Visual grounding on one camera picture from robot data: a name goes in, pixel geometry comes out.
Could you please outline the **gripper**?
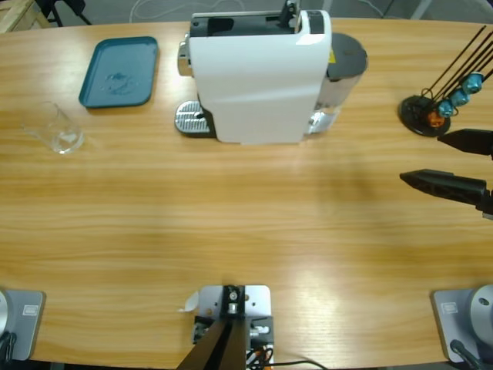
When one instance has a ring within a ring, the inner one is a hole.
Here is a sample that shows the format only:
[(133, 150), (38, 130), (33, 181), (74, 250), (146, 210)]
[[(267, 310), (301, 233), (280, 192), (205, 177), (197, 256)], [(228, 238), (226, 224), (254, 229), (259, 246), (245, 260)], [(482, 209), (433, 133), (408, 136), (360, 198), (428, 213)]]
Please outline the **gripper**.
[[(492, 156), (492, 131), (460, 129), (438, 137), (438, 141), (465, 153)], [(434, 197), (475, 206), (485, 219), (493, 220), (493, 197), (485, 180), (460, 177), (439, 170), (414, 170), (401, 173), (409, 186)]]

